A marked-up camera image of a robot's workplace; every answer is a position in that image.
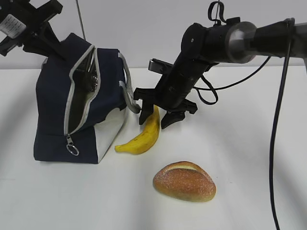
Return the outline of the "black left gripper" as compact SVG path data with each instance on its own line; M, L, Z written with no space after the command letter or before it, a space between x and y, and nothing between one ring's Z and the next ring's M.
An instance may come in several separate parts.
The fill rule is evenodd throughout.
M67 59L61 42L54 34L49 20L62 12L62 4L50 0L34 7L29 0L2 0L0 2L0 31L6 37L0 42L0 54L7 54L15 47L27 53L57 56Z

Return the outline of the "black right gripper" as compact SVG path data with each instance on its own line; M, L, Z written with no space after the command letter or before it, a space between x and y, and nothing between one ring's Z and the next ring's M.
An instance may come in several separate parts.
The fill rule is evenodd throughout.
M194 114L197 105L186 99L198 80L196 63L188 61L173 65L169 74L162 74L154 88L136 88L134 99L142 99L139 125L154 112L154 104L168 111L161 120L161 128L185 119L185 111Z

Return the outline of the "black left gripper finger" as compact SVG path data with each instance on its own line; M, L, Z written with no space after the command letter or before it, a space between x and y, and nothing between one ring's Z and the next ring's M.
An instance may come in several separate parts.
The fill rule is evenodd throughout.
M96 70L87 72L77 69L76 85L85 92L95 92L98 86L98 76Z

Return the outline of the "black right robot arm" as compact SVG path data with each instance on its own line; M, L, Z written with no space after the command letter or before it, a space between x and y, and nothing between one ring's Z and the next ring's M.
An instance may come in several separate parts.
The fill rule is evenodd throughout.
M149 70L161 78L153 89L134 91L134 99L142 100L139 123L153 113L154 106L166 111L162 128L182 121L186 112L197 111L187 95L205 72L219 63L245 64L255 56L305 59L307 25L295 24L292 18L260 28L237 18L210 28L192 24L182 37L181 51L173 64L155 58L150 61Z

